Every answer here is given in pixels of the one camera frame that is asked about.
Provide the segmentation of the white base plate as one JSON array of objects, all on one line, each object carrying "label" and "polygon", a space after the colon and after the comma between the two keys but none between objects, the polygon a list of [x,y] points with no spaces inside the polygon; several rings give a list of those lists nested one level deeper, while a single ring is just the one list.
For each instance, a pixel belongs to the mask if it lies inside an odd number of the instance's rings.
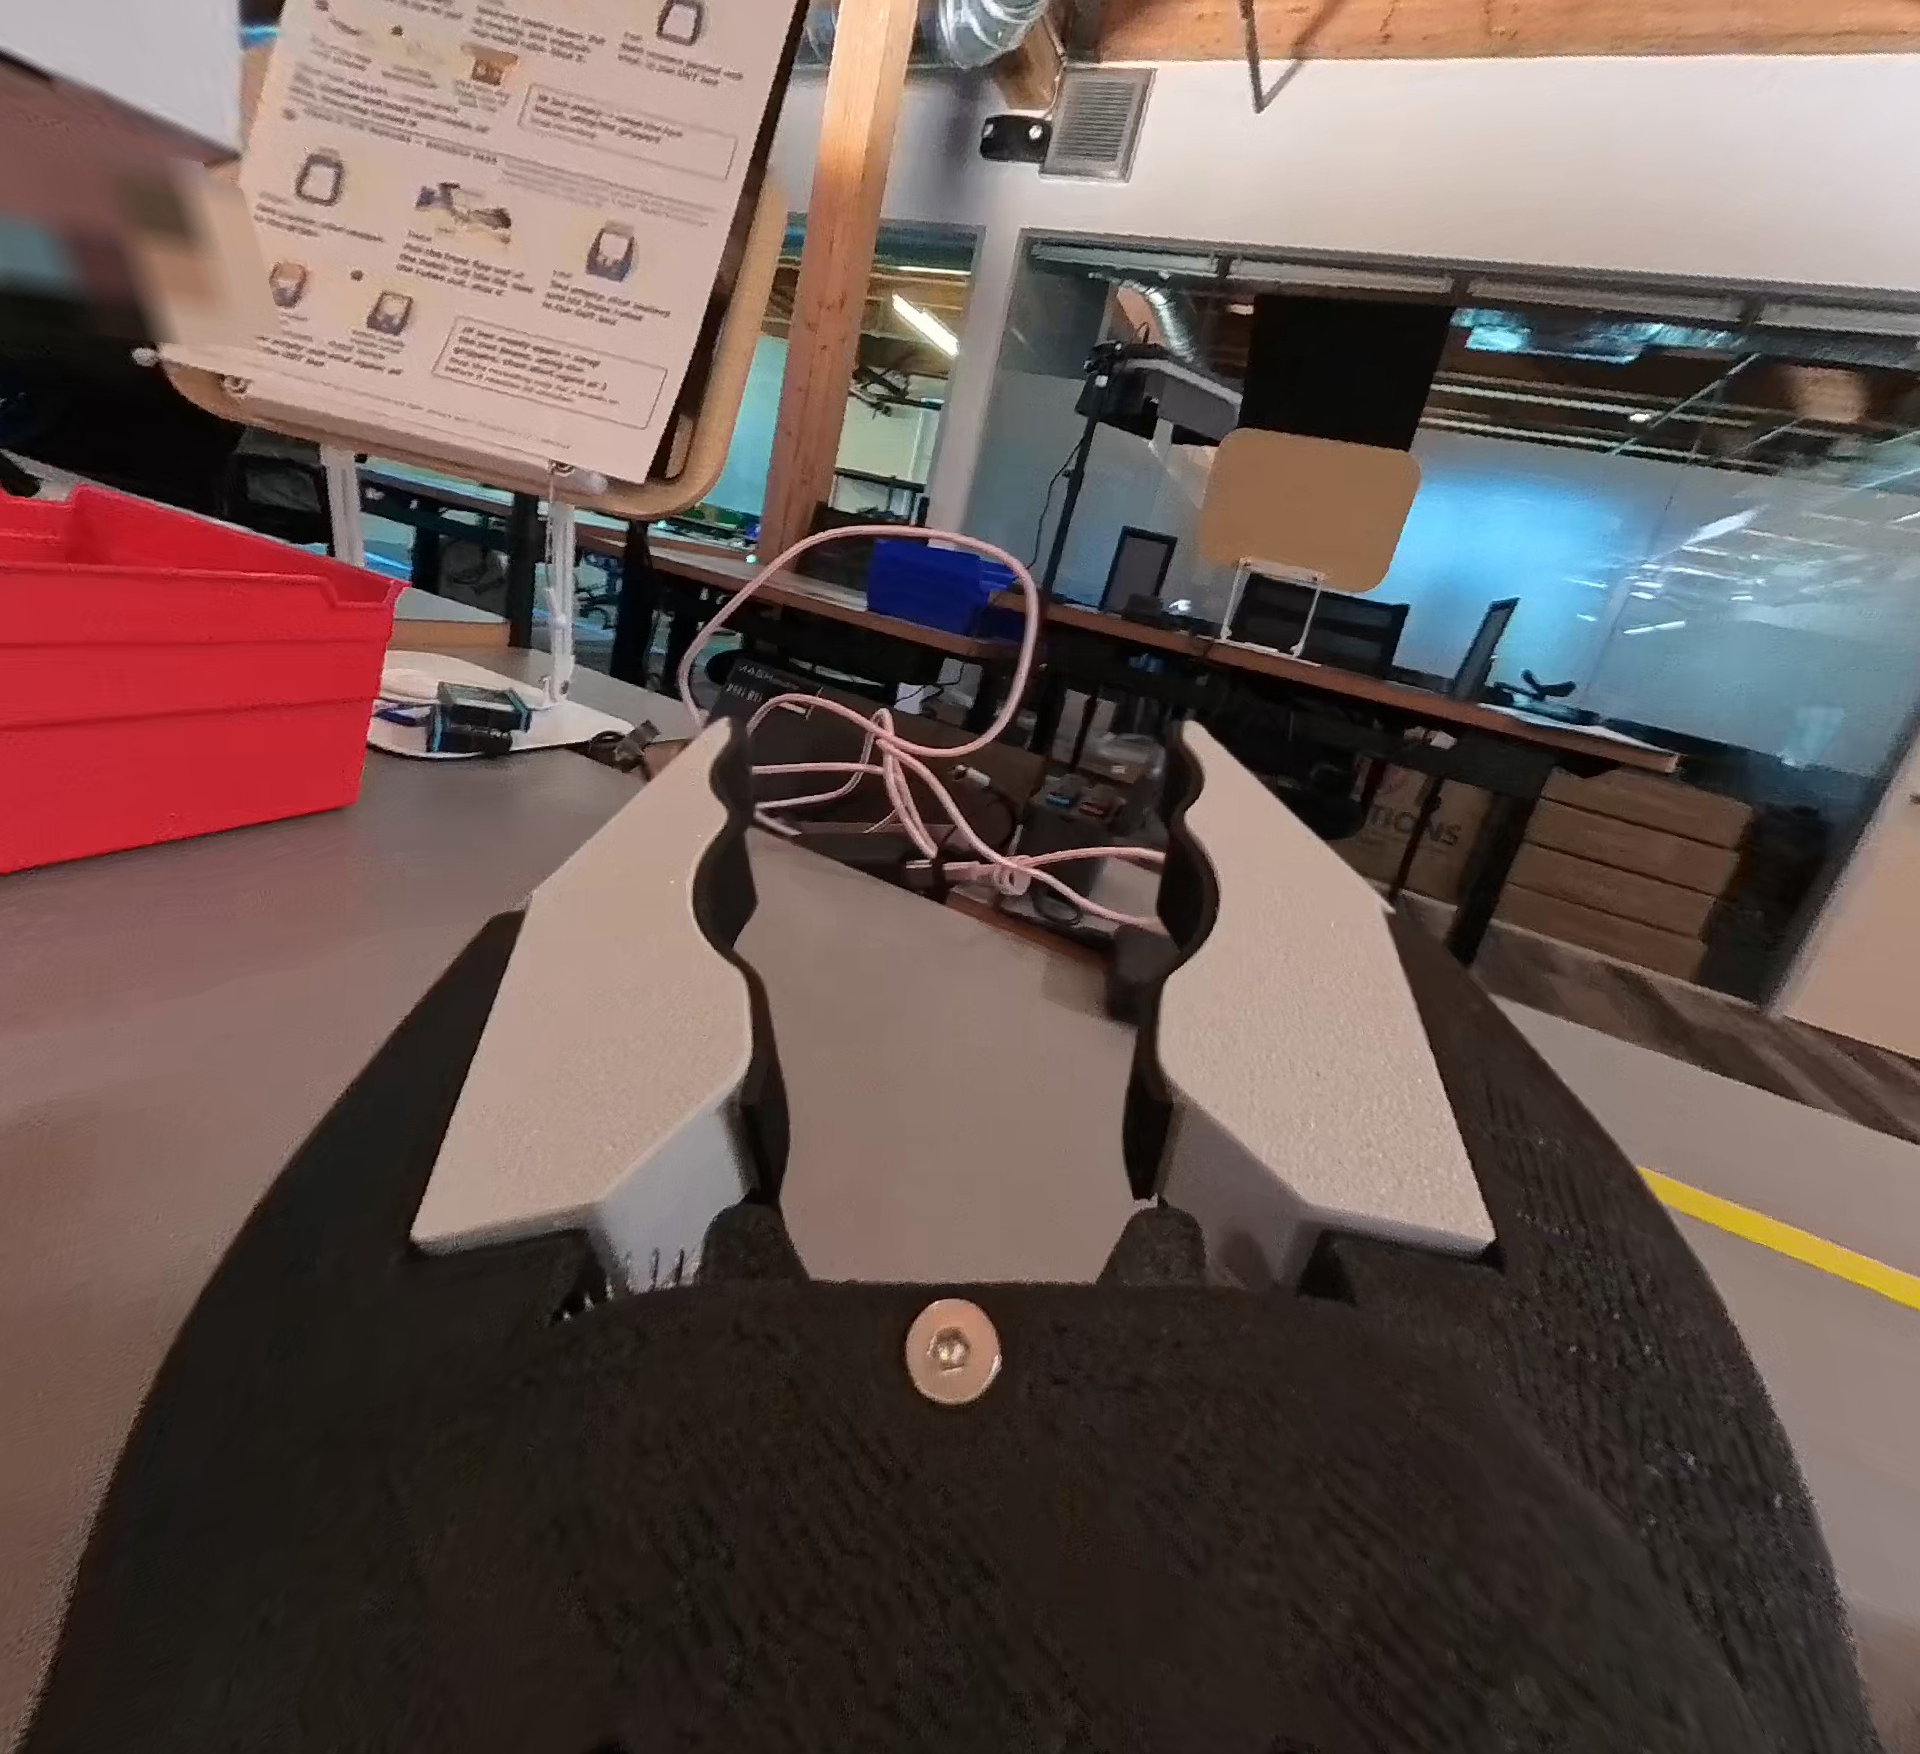
[{"label": "white base plate", "polygon": [[541,677],[526,684],[526,681],[516,681],[470,654],[440,654],[440,651],[393,651],[384,659],[365,740],[384,756],[413,756],[413,761],[481,761],[481,756],[430,756],[423,752],[430,704],[443,681],[517,687],[533,704],[533,730],[510,756],[593,752],[599,740],[607,740],[613,752],[625,740],[637,740],[637,746],[663,740],[655,721],[630,721],[620,715],[593,715],[581,699],[554,704],[541,693]]}]

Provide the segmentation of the clear acrylic stand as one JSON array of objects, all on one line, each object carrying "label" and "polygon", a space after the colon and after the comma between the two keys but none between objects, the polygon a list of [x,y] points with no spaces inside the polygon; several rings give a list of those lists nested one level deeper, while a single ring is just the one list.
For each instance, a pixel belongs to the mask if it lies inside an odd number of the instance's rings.
[{"label": "clear acrylic stand", "polygon": [[[350,446],[318,446],[325,460],[325,495],[328,495],[328,538],[331,557],[347,564],[365,559],[365,538],[361,538],[361,456]],[[581,519],[569,506],[567,468],[554,468],[546,495],[533,498],[526,491],[516,495],[516,519],[510,519],[510,621],[533,634],[533,529],[546,529],[546,677],[541,693],[554,704],[569,699],[576,681],[576,607],[581,607]]]}]

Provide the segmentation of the black monitor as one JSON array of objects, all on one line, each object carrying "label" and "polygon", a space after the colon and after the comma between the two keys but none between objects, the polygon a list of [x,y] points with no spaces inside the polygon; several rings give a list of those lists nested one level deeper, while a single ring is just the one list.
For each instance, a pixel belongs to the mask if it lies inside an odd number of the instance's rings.
[{"label": "black monitor", "polygon": [[1482,614],[1479,634],[1471,635],[1471,651],[1454,665],[1454,681],[1447,687],[1454,704],[1482,704],[1482,693],[1493,684],[1501,635],[1506,635],[1516,607],[1521,607],[1516,592],[1487,603],[1487,614]]},{"label": "black monitor", "polygon": [[1098,592],[1105,614],[1160,614],[1177,538],[1156,529],[1124,529]]}]

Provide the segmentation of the tan rounded board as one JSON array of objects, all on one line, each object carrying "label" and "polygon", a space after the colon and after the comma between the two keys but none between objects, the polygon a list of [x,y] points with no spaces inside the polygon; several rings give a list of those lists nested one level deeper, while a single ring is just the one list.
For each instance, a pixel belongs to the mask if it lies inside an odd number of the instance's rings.
[{"label": "tan rounded board", "polygon": [[1199,557],[1304,571],[1344,592],[1379,591],[1415,495],[1422,460],[1402,446],[1234,430],[1211,450]]}]

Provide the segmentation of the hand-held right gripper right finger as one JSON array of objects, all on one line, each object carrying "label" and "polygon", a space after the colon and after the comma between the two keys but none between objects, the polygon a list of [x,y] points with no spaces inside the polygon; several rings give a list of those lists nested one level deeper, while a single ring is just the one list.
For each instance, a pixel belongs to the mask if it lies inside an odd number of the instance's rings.
[{"label": "hand-held right gripper right finger", "polygon": [[1199,721],[1170,746],[1164,834],[1131,1194],[1177,1209],[1233,1286],[1291,1286],[1328,1234],[1482,1258],[1498,1226],[1385,899]]}]

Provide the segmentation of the stack of cardboard boxes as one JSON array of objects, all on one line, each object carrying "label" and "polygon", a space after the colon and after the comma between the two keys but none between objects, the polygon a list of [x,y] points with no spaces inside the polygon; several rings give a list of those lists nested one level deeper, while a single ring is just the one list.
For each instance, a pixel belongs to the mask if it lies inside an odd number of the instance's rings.
[{"label": "stack of cardboard boxes", "polygon": [[[1422,803],[1426,777],[1391,766],[1338,850],[1390,885],[1415,845],[1405,889],[1461,905],[1498,798],[1442,782],[1438,806]],[[1667,777],[1549,777],[1493,919],[1698,986],[1756,817],[1751,803]]]}]

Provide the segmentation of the long wooden table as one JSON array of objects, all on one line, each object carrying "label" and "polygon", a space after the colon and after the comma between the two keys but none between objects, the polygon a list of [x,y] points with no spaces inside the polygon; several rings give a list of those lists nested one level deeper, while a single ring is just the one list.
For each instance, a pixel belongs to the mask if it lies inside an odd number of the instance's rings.
[{"label": "long wooden table", "polygon": [[1466,895],[1447,945],[1476,964],[1521,857],[1525,826],[1549,788],[1549,777],[1679,777],[1679,756],[1605,729],[1560,729],[1510,708],[1482,708],[1397,681],[1373,681],[1338,665],[1269,654],[1233,641],[1156,634],[1116,614],[1053,603],[1043,614],[1043,651],[1030,684],[1011,684],[1019,646],[958,635],[895,614],[866,607],[852,591],[827,591],[810,575],[745,564],[744,557],[688,551],[663,541],[645,551],[645,614],[669,614],[669,646],[696,641],[696,599],[738,599],[754,586],[754,603],[776,614],[827,617],[870,635],[906,641],[953,659],[980,665],[977,730],[993,715],[1036,715],[1030,740],[1045,756],[1064,693],[1143,693],[1177,715],[1225,715],[1249,699],[1291,740],[1322,740],[1373,766],[1405,766],[1438,782],[1476,782],[1493,798],[1476,845]]}]

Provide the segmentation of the black hanging panel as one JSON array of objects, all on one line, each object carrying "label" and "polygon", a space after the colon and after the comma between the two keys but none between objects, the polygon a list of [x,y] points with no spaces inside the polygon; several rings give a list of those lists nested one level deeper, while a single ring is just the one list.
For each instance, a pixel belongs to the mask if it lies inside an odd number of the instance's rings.
[{"label": "black hanging panel", "polygon": [[1234,421],[1405,450],[1451,330],[1447,299],[1259,295]]}]

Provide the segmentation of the small black device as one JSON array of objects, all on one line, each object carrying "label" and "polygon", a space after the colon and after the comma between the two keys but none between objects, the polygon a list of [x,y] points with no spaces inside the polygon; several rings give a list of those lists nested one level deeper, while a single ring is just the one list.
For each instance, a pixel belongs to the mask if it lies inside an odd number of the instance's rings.
[{"label": "small black device", "polygon": [[430,756],[510,756],[533,730],[533,704],[517,687],[443,681],[430,704]]}]

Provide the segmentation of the plain wooden post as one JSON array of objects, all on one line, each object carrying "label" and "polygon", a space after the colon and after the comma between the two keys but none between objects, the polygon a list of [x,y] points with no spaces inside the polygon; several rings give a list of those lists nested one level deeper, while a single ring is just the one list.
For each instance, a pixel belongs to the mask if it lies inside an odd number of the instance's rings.
[{"label": "plain wooden post", "polygon": [[762,507],[754,551],[765,559],[804,541],[819,506],[832,495],[917,11],[923,0],[836,0]]}]

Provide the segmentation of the printed instruction sheet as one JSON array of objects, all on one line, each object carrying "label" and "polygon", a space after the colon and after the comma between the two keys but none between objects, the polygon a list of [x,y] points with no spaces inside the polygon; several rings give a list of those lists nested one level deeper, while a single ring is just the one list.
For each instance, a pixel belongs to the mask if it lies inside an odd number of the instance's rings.
[{"label": "printed instruction sheet", "polygon": [[253,400],[640,487],[804,0],[286,0]]}]

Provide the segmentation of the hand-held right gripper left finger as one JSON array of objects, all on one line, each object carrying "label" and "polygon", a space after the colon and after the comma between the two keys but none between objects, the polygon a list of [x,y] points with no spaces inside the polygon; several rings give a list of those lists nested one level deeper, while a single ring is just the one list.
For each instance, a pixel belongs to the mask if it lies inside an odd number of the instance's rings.
[{"label": "hand-held right gripper left finger", "polygon": [[700,1276],[729,1209],[779,1204],[745,834],[750,746],[716,719],[533,889],[413,1210],[423,1254],[587,1234],[613,1291],[652,1291]]}]

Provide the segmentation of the red plastic bin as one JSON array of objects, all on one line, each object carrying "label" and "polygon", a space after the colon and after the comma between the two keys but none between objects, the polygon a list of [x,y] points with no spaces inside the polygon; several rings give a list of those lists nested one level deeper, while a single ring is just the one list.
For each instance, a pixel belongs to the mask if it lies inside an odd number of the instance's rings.
[{"label": "red plastic bin", "polygon": [[399,582],[100,487],[0,506],[0,868],[350,806]]}]

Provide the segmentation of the grey wall vent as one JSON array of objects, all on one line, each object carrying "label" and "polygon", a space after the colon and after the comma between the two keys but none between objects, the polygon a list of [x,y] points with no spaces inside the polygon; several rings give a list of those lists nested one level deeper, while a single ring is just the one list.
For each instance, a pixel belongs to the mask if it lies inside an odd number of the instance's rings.
[{"label": "grey wall vent", "polygon": [[1131,182],[1156,67],[1069,67],[1053,111],[1043,176],[1053,182]]}]

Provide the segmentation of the wooden sheet board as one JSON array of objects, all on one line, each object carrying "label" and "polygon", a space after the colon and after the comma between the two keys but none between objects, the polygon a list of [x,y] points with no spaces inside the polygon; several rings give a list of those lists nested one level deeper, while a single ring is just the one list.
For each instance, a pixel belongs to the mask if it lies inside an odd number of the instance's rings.
[{"label": "wooden sheet board", "polygon": [[347,446],[365,450],[372,460],[413,468],[506,495],[561,498],[620,525],[655,525],[710,498],[724,473],[750,352],[779,271],[784,217],[790,203],[779,176],[765,169],[738,211],[704,338],[696,349],[687,390],[675,394],[666,440],[640,478],[588,473],[581,468],[526,460],[494,446],[451,446],[388,421],[347,420],[340,400],[315,406],[240,390],[240,378],[182,364],[172,357],[164,357],[158,369],[182,400],[226,421],[263,421],[315,446]]}]

